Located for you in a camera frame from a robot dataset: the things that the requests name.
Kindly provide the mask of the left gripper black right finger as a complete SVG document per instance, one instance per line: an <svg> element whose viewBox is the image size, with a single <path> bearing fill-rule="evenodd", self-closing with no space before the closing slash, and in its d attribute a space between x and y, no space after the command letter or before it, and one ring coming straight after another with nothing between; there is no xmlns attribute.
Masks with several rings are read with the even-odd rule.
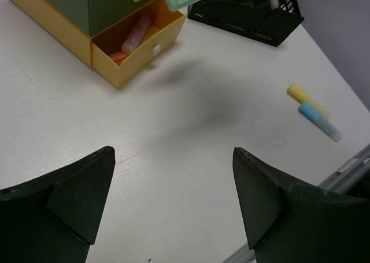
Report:
<svg viewBox="0 0 370 263"><path fill-rule="evenodd" d="M232 168L247 244L257 262L369 261L369 150L319 186L243 148Z"/></svg>

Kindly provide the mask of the orange grey highlighter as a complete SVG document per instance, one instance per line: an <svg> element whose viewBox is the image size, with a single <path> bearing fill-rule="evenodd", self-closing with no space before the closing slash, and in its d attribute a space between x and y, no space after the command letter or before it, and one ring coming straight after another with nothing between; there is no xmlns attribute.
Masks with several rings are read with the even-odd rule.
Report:
<svg viewBox="0 0 370 263"><path fill-rule="evenodd" d="M109 58L118 66L128 57L128 54L122 52L121 50L114 52L109 55Z"/></svg>

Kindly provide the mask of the yellow bottom drawer box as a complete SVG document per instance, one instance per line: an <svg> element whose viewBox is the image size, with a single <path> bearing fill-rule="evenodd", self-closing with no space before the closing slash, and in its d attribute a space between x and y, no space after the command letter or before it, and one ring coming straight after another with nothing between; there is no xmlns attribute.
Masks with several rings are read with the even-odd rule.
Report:
<svg viewBox="0 0 370 263"><path fill-rule="evenodd" d="M165 0L11 1L115 87L169 47L186 19Z"/></svg>

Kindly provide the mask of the pastel purple highlighter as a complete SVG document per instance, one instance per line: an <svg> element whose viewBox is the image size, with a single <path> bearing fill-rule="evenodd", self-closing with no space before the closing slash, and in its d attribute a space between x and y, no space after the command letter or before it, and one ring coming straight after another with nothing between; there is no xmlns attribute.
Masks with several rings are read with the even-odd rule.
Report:
<svg viewBox="0 0 370 263"><path fill-rule="evenodd" d="M127 38L121 46L121 51L128 55L132 54L132 52L139 47L150 24L150 18L148 16L142 15L139 21L129 32Z"/></svg>

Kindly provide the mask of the green drawer box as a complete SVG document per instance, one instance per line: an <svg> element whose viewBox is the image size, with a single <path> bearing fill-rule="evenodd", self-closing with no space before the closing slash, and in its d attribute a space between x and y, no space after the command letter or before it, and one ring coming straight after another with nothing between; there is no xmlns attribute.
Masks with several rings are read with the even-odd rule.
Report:
<svg viewBox="0 0 370 263"><path fill-rule="evenodd" d="M47 0L87 35L94 36L152 0Z"/></svg>

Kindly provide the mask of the pastel yellow highlighter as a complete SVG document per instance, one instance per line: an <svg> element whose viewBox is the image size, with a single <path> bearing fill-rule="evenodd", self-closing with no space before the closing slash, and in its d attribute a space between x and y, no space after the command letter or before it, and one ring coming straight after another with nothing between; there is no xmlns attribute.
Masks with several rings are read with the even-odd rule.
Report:
<svg viewBox="0 0 370 263"><path fill-rule="evenodd" d="M325 119L329 118L329 113L322 107L318 102L316 102L309 94L307 94L303 89L298 87L296 84L291 84L287 89L287 93L290 97L295 99L299 103L307 102L313 106Z"/></svg>

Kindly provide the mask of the pastel blue highlighter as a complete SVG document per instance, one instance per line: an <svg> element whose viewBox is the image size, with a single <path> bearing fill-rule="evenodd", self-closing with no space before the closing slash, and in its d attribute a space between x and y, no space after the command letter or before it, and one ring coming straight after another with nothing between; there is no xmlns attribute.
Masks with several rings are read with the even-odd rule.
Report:
<svg viewBox="0 0 370 263"><path fill-rule="evenodd" d="M298 107L298 111L333 141L339 142L342 139L342 134L310 103L301 103L301 105Z"/></svg>

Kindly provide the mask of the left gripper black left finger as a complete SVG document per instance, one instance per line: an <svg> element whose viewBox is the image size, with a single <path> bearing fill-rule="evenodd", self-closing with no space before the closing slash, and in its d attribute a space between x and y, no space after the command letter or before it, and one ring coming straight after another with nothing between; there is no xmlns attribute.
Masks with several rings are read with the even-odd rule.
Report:
<svg viewBox="0 0 370 263"><path fill-rule="evenodd" d="M95 243L115 167L105 146L1 190L1 262L85 262Z"/></svg>

